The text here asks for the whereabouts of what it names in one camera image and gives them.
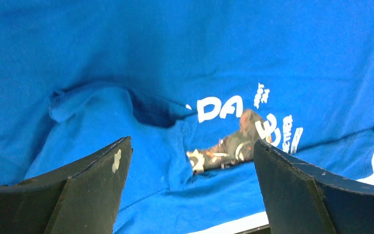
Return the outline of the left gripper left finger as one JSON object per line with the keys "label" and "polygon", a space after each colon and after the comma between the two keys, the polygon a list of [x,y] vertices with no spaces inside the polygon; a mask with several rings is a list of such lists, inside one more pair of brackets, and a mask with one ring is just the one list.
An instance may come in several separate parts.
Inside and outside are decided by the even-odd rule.
{"label": "left gripper left finger", "polygon": [[0,234],[111,234],[133,149],[123,137],[82,159],[0,186]]}

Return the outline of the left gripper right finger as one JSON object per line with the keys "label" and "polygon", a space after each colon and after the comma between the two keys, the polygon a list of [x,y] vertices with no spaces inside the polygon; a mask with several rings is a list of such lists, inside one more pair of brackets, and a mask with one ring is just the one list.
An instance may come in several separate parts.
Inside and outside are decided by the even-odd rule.
{"label": "left gripper right finger", "polygon": [[374,234],[374,185],[258,140],[254,164],[274,234]]}

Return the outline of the blue panda t shirt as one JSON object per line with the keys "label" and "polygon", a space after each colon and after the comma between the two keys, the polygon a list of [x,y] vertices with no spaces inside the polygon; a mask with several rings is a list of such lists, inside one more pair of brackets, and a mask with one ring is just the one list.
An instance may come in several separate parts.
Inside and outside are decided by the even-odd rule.
{"label": "blue panda t shirt", "polygon": [[264,211],[252,162],[187,152],[253,124],[344,177],[374,175],[374,0],[0,0],[0,185],[131,136],[116,234]]}

